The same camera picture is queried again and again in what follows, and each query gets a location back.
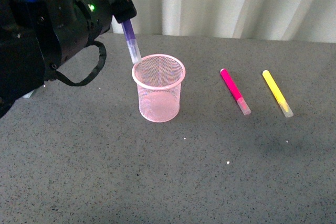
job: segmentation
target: cup rim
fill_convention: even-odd
[[[175,60],[182,68],[182,75],[181,77],[176,81],[174,82],[173,84],[170,84],[168,86],[163,86],[163,87],[154,87],[154,86],[149,86],[149,85],[146,85],[144,83],[142,83],[141,81],[139,81],[136,76],[135,76],[135,70],[136,68],[138,67],[139,64],[141,64],[141,62],[143,62],[144,60],[146,59],[149,59],[149,58],[153,58],[153,57],[157,57],[157,56],[161,56],[161,57],[168,57],[168,58],[171,58],[173,60]],[[139,63],[136,63],[134,64],[133,68],[132,68],[132,77],[133,77],[133,80],[141,87],[145,88],[145,89],[149,89],[149,90],[155,90],[155,91],[163,91],[163,90],[168,90],[168,89],[172,89],[174,87],[176,87],[177,85],[179,85],[184,77],[185,77],[185,67],[184,65],[182,64],[182,62],[178,59],[176,59],[175,57],[173,56],[170,56],[170,55],[165,55],[165,54],[153,54],[153,55],[148,55],[148,56],[145,56],[142,58],[142,61],[139,62]]]

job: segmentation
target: white curtain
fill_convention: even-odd
[[[336,0],[133,0],[137,34],[336,42]],[[113,31],[122,33],[115,20]]]

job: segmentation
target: mesh pen holder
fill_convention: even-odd
[[[181,83],[185,68],[169,55],[149,55],[133,66],[138,85],[139,110],[149,121],[162,123],[173,119],[180,110]]]

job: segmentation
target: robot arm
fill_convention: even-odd
[[[106,58],[104,45],[95,39],[110,29],[113,16],[119,23],[136,16],[132,1],[0,0],[0,117],[44,81],[89,83]],[[90,45],[99,47],[100,60],[83,82],[72,83],[57,72]]]

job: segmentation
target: pink marker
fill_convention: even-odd
[[[241,95],[240,91],[238,90],[237,86],[233,82],[231,76],[229,75],[228,71],[223,68],[220,71],[220,75],[223,77],[226,85],[231,91],[231,94],[235,98],[236,102],[238,103],[240,109],[242,110],[244,115],[251,114],[250,108],[247,106],[247,103],[245,102],[243,96]]]

